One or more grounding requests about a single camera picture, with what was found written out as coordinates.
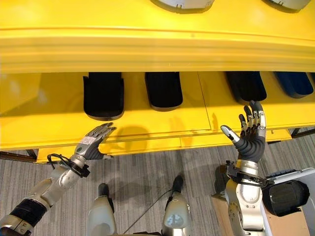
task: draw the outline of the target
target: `robotic hand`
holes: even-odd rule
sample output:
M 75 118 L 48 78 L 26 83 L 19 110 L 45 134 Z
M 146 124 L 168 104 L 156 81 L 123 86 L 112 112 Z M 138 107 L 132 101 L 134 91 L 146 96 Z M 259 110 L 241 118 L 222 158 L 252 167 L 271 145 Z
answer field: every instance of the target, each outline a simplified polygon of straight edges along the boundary
M 116 128 L 106 123 L 90 131 L 77 145 L 71 159 L 51 154 L 61 159 L 51 177 L 37 184 L 14 210 L 0 220 L 0 236 L 29 236 L 42 216 L 81 177 L 89 175 L 86 160 L 102 159 L 99 144 Z
M 226 173 L 230 180 L 226 184 L 225 195 L 228 214 L 236 236 L 264 236 L 261 212 L 262 191 L 267 183 L 258 176 L 258 162 L 263 156 L 266 142 L 266 119 L 261 104 L 250 102 L 244 107 L 247 122 L 239 115 L 241 137 L 228 126 L 221 126 L 223 133 L 233 142 L 239 155 L 236 165 L 226 162 Z

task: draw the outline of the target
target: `wire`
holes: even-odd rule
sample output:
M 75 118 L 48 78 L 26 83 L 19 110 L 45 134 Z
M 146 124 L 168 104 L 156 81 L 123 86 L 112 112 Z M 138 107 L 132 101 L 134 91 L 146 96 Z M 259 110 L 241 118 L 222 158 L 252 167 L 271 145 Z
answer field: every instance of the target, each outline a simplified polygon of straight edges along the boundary
M 151 206 L 149 206 L 144 211 L 144 213 L 142 213 L 142 215 L 140 215 L 140 217 L 138 219 L 136 219 L 136 221 L 133 222 L 133 224 L 130 225 L 130 227 L 128 229 L 126 229 L 126 231 L 123 234 L 127 233 L 127 231 L 130 230 L 132 228 L 132 226 L 134 226 L 142 218 L 142 216 L 144 216 L 155 205 L 155 203 L 157 203 L 165 194 L 169 193 L 170 191 L 173 191 L 173 189 L 167 190 L 165 193 L 163 193 L 161 196 L 159 196 L 159 198 L 154 203 L 152 203 Z
M 47 155 L 48 162 L 53 167 L 53 170 L 55 169 L 55 166 L 54 166 L 54 163 L 52 162 L 52 159 L 51 159 L 52 156 L 59 158 L 62 164 L 67 166 L 70 170 L 75 172 L 81 178 L 82 177 L 87 177 L 89 175 L 89 173 L 90 173 L 89 171 L 86 171 L 87 169 L 85 169 L 86 167 L 89 167 L 89 166 L 85 165 L 84 166 L 85 168 L 80 168 L 79 170 L 76 170 L 74 168 L 76 166 L 76 164 L 74 162 L 72 162 L 69 158 L 67 158 L 65 156 L 62 156 L 61 154 L 58 155 L 58 154 L 55 154 L 55 153 Z

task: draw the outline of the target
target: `yellow shelf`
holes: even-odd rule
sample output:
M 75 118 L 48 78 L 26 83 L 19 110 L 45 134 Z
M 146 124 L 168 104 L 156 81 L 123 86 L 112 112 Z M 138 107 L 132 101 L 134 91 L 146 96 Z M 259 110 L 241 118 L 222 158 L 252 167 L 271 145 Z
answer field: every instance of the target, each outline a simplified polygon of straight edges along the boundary
M 220 132 L 220 126 L 227 124 L 240 131 L 238 120 L 243 107 L 235 101 L 224 72 L 199 72 L 200 84 L 207 107 L 211 132 Z M 315 92 L 303 98 L 286 95 L 273 72 L 260 73 L 267 98 L 261 103 L 266 114 L 268 129 L 288 129 L 315 125 Z
M 6 105 L 0 107 L 0 149 L 73 146 L 102 124 L 83 111 L 83 75 L 87 73 L 2 76 L 0 100 Z M 315 125 L 315 93 L 294 99 L 284 94 L 273 73 L 261 76 L 267 91 L 262 105 L 268 129 Z M 118 129 L 107 142 L 181 138 L 183 147 L 190 147 L 202 146 L 208 139 L 204 135 L 221 134 L 223 124 L 240 131 L 238 115 L 243 108 L 234 100 L 224 72 L 181 72 L 180 77 L 183 104 L 171 112 L 157 112 L 149 106 L 144 73 L 124 72 L 125 113 L 114 121 Z
M 267 141 L 283 141 L 289 139 L 291 139 L 291 135 L 287 130 L 267 131 L 266 136 Z M 161 140 L 142 140 L 121 143 L 105 143 L 99 146 L 99 150 L 102 153 L 107 153 L 110 155 L 123 155 L 163 150 L 213 147 L 230 144 L 231 144 L 230 140 L 224 134 L 216 134 Z M 41 148 L 38 151 L 37 163 L 46 163 L 47 155 L 51 153 L 62 154 L 63 156 L 70 157 L 73 154 L 74 149 L 75 146 Z
M 201 14 L 149 0 L 1 1 L 1 72 L 314 71 L 314 12 L 314 1 L 295 14 L 262 0 Z
M 16 97 L 19 97 L 20 92 L 26 92 L 23 91 L 26 81 L 23 76 L 1 78 L 0 100 L 19 106 L 9 111 L 0 110 L 0 148 L 11 150 L 75 145 L 87 132 L 104 123 L 89 118 L 83 111 L 83 75 L 87 73 L 43 73 L 40 79 L 38 74 L 33 74 L 31 80 L 30 74 L 27 74 L 25 79 L 29 79 L 28 86 L 33 90 L 36 88 L 37 94 L 28 100 L 22 96 L 22 101 L 16 101 Z M 180 77 L 184 97 L 182 105 L 171 112 L 157 112 L 149 105 L 144 73 L 123 73 L 125 113 L 114 121 L 118 129 L 108 141 L 161 139 L 207 133 L 211 127 L 198 74 L 183 72 Z M 110 98 L 101 102 L 110 102 Z

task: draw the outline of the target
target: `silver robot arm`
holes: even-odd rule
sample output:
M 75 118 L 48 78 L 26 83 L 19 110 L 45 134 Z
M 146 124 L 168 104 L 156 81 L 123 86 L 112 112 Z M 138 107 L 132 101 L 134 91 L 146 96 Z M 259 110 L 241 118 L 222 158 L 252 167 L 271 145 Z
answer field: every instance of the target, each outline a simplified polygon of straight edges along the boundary
M 258 162 L 265 149 L 266 119 L 259 102 L 250 102 L 244 107 L 247 122 L 241 114 L 241 137 L 228 126 L 223 125 L 223 133 L 233 142 L 239 152 L 238 160 L 227 161 L 226 173 L 230 180 L 226 184 L 228 215 L 235 236 L 265 236 L 261 212 L 262 191 L 266 180 L 258 176 Z
M 90 173 L 86 160 L 103 159 L 98 145 L 115 130 L 106 123 L 90 131 L 77 145 L 71 159 L 61 155 L 61 163 L 54 168 L 50 178 L 37 184 L 13 211 L 0 220 L 1 236 L 29 236 L 42 216 L 70 189 L 79 178 Z

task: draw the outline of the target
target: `black tray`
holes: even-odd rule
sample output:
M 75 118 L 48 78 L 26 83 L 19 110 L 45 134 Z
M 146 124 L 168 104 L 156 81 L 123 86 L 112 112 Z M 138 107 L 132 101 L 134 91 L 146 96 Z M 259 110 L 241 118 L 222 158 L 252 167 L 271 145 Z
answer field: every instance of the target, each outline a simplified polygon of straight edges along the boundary
M 274 72 L 282 89 L 293 98 L 313 93 L 313 86 L 305 72 Z
M 154 110 L 172 111 L 183 102 L 179 72 L 146 72 L 149 103 Z
M 84 112 L 97 120 L 114 120 L 124 113 L 124 80 L 120 72 L 90 72 L 83 77 Z
M 267 93 L 259 71 L 227 71 L 227 81 L 236 101 L 248 105 L 248 102 L 262 101 Z

